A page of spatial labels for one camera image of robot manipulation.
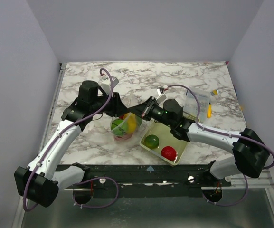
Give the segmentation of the clear zip top bag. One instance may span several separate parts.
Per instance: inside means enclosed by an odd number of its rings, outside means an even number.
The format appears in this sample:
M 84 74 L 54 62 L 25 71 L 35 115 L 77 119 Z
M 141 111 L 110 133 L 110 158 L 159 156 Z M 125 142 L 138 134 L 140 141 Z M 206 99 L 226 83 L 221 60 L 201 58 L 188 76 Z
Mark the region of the clear zip top bag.
M 140 128 L 140 126 L 142 124 L 142 119 L 140 117 L 138 117 L 138 116 L 135 115 L 135 118 L 136 118 L 136 122 L 137 122 L 137 127 L 136 127 L 135 132 L 132 133 L 132 135 L 134 135 L 139 130 L 139 128 Z M 112 120 L 111 120 L 111 122 L 110 122 L 110 126 L 112 124 L 112 121 L 115 120 L 115 119 L 122 119 L 123 120 L 123 122 L 122 122 L 122 128 L 125 130 L 125 134 L 124 135 L 128 134 L 127 133 L 128 126 L 127 126 L 126 120 L 124 120 L 124 115 L 122 115 L 120 117 L 113 117 Z

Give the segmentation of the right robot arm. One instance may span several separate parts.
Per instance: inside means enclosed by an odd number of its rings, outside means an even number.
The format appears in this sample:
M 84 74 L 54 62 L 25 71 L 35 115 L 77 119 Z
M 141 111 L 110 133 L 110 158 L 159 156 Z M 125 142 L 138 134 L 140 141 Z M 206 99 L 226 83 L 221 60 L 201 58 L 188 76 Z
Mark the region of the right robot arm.
M 220 179 L 230 175 L 243 174 L 258 178 L 269 158 L 267 146 L 255 133 L 246 128 L 241 132 L 224 131 L 200 125 L 183 116 L 183 108 L 174 99 L 168 99 L 159 107 L 154 97 L 129 111 L 143 120 L 156 120 L 170 128 L 170 133 L 178 140 L 208 144 L 220 148 L 232 156 L 213 161 L 203 174 L 208 186 L 216 185 Z

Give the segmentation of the green watermelon toy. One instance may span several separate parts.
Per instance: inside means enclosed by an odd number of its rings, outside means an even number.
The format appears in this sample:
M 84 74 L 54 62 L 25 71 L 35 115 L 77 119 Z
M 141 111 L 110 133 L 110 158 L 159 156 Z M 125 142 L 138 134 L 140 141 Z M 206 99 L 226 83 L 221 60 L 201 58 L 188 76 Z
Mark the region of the green watermelon toy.
M 125 134 L 125 130 L 122 128 L 122 119 L 115 119 L 111 124 L 111 131 L 114 135 L 122 137 Z

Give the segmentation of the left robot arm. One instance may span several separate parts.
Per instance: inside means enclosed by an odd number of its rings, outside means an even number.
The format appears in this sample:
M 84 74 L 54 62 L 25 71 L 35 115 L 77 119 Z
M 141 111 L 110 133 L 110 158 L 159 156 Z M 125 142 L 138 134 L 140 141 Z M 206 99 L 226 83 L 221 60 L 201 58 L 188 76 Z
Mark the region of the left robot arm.
M 78 97 L 63 111 L 61 121 L 53 136 L 43 147 L 36 158 L 27 167 L 19 166 L 15 173 L 15 183 L 20 196 L 23 197 L 23 208 L 27 200 L 50 206 L 58 193 L 70 186 L 86 187 L 98 180 L 90 178 L 90 167 L 73 163 L 67 169 L 57 171 L 60 160 L 72 142 L 82 133 L 96 114 L 110 117 L 120 116 L 128 112 L 120 95 L 114 92 L 118 79 L 112 77 L 109 83 L 97 83 L 86 80 L 80 85 Z

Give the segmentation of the red bell pepper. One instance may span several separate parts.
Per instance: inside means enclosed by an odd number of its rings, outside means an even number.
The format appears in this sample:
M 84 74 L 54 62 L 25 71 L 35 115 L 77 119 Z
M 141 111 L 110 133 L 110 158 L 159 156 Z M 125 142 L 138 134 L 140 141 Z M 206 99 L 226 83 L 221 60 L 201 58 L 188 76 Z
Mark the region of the red bell pepper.
M 124 136 L 116 136 L 116 135 L 113 136 L 114 140 L 115 140 L 115 141 L 119 141 L 119 142 L 128 140 L 128 139 L 130 139 L 131 137 L 132 137 L 132 134 L 126 134 L 126 135 L 124 135 Z

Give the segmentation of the yellow lemon toy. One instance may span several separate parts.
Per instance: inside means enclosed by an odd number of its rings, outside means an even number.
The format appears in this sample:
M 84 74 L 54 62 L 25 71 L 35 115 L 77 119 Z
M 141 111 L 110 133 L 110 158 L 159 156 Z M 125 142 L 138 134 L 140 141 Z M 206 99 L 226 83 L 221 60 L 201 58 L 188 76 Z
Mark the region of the yellow lemon toy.
M 136 118 L 135 115 L 132 113 L 127 113 L 124 115 L 124 120 L 126 120 L 127 126 L 128 126 L 128 130 L 127 133 L 128 134 L 132 134 L 135 132 L 136 127 L 137 127 L 137 122 L 136 122 Z

